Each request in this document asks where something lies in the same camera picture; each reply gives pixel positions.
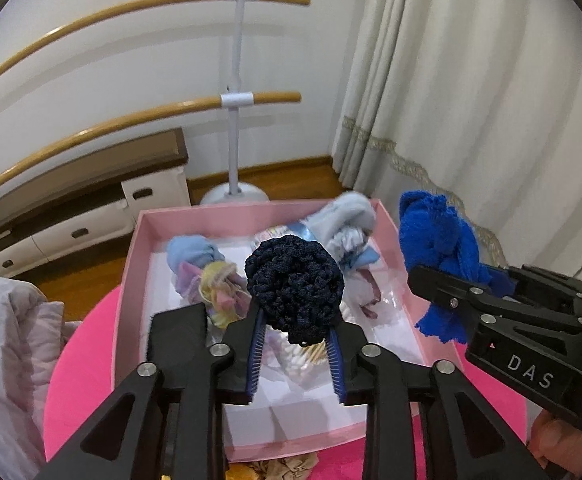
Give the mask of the person's right hand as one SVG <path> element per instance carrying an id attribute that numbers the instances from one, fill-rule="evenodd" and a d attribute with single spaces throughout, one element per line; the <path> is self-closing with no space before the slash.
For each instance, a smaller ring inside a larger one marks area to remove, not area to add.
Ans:
<path id="1" fill-rule="evenodd" d="M 582 479 L 582 430 L 543 410 L 531 427 L 528 449 L 542 466 L 549 463 Z"/>

